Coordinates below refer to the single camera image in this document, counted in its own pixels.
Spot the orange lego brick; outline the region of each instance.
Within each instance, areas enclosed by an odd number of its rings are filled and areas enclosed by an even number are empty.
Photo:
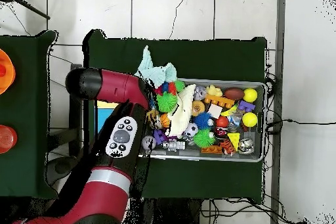
[[[215,95],[209,95],[207,94],[204,98],[204,102],[205,103],[213,103],[213,104],[217,104],[220,107],[227,107],[227,108],[231,108],[234,105],[234,101],[232,99],[227,99],[226,97],[217,97]]]

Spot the blue toy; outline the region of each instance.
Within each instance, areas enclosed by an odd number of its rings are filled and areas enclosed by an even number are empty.
[[[213,120],[210,113],[202,112],[194,118],[194,123],[198,126],[198,129],[207,129],[213,125]]]

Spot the orange cup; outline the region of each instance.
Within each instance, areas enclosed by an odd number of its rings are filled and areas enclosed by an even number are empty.
[[[0,154],[8,152],[17,140],[18,136],[13,128],[0,125]]]
[[[0,95],[12,85],[14,79],[14,66],[7,54],[0,49]]]

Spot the yellow toy block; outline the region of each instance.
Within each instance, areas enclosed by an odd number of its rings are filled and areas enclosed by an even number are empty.
[[[238,150],[240,133],[228,133],[228,138],[230,138],[231,143],[234,145],[234,148]]]
[[[118,103],[97,101],[97,107],[102,109],[114,109]]]

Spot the dark green cloth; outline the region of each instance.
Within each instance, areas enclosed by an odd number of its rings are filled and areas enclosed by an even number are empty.
[[[56,198],[45,182],[47,152],[47,53],[56,32],[35,37],[0,36],[16,78],[0,95],[0,124],[15,129],[18,142],[0,154],[0,196]]]
[[[100,30],[87,36],[88,65],[134,74],[146,45],[154,66],[171,62],[179,78],[264,82],[265,38],[252,41],[107,39]],[[94,133],[93,105],[90,109]],[[138,168],[146,165],[142,160]],[[158,160],[152,158],[145,198],[249,197],[261,202],[262,162]]]

